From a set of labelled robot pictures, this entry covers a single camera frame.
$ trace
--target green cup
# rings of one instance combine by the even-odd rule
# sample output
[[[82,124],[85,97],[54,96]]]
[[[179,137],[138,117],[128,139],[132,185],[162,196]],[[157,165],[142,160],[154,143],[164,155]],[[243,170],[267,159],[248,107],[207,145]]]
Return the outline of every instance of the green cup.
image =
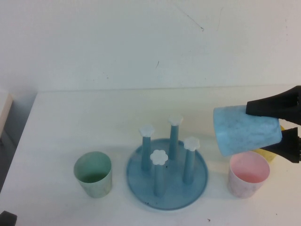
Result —
[[[112,188],[112,164],[102,152],[89,152],[74,165],[74,175],[86,193],[92,198],[106,196]]]

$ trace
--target round blue tray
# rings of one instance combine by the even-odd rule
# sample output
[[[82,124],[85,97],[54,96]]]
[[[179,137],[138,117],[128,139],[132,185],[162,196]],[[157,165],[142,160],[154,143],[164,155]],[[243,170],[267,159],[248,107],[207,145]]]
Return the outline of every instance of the round blue tray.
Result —
[[[156,149],[168,153],[169,139],[151,141],[151,152]],[[142,146],[132,154],[127,165],[127,182],[134,195],[146,205],[160,210],[176,210],[192,204],[205,190],[208,181],[207,165],[198,151],[195,155],[194,180],[191,185],[182,181],[186,149],[179,141],[177,160],[168,160],[165,167],[165,194],[154,195],[154,167],[149,172],[141,170]]]

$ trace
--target plastic cup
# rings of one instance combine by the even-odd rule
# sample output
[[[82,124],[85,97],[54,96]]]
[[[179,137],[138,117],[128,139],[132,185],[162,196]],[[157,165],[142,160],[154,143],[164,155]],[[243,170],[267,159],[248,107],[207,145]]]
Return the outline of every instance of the plastic cup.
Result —
[[[102,152],[89,152],[74,165],[74,175],[85,192],[92,198],[107,195],[112,188],[112,165]]]
[[[279,119],[246,114],[246,105],[217,107],[214,131],[223,156],[277,144],[282,139]]]
[[[269,164],[260,154],[249,151],[231,157],[228,189],[238,198],[249,198],[269,177]]]
[[[274,160],[274,158],[277,156],[277,154],[275,154],[275,153],[272,153],[272,152],[269,152],[269,151],[266,151],[266,150],[263,150],[260,148],[253,150],[253,151],[262,155],[268,161],[268,163],[271,163]]]

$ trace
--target pink cup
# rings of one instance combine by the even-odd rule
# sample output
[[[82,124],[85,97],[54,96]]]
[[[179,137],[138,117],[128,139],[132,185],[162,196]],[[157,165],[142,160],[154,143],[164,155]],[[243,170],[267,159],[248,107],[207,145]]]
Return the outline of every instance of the pink cup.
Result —
[[[260,154],[243,152],[230,159],[228,189],[238,198],[251,197],[269,177],[269,164]]]

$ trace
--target yellow cup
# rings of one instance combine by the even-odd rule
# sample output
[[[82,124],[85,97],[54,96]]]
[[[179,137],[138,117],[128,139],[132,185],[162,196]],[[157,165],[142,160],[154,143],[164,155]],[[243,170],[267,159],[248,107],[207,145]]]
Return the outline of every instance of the yellow cup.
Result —
[[[266,151],[266,150],[263,150],[263,149],[256,149],[256,150],[253,150],[254,152],[262,155],[267,161],[268,163],[271,163],[273,161],[273,159],[276,157],[277,154],[275,153],[272,153],[272,152],[269,152],[269,151]]]

